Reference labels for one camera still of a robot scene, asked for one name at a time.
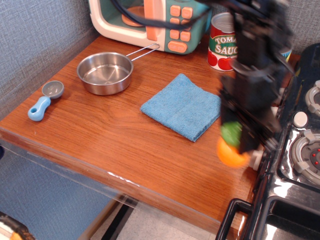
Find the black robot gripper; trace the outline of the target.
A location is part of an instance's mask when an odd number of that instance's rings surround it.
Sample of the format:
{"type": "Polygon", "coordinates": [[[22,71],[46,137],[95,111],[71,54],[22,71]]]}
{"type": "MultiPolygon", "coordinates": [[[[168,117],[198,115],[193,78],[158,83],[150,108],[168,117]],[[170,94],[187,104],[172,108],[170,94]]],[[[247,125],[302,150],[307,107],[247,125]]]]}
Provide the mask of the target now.
{"type": "Polygon", "coordinates": [[[236,72],[235,77],[224,75],[220,81],[220,123],[241,123],[239,153],[256,150],[259,145],[276,149],[274,134],[282,128],[271,106],[278,98],[282,69],[245,70],[236,72]]]}

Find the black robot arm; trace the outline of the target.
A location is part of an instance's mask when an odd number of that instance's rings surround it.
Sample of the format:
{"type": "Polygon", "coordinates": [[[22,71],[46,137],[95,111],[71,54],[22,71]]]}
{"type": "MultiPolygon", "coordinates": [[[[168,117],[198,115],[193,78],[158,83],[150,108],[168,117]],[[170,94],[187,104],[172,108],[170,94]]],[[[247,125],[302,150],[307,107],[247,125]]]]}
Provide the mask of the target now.
{"type": "Polygon", "coordinates": [[[239,153],[264,145],[277,147],[274,134],[281,125],[273,115],[272,104],[280,96],[287,72],[293,69],[282,56],[291,45],[292,32],[287,25],[286,0],[221,0],[233,18],[237,57],[231,65],[234,77],[222,76],[220,81],[221,127],[232,123],[241,126],[239,153]]]}

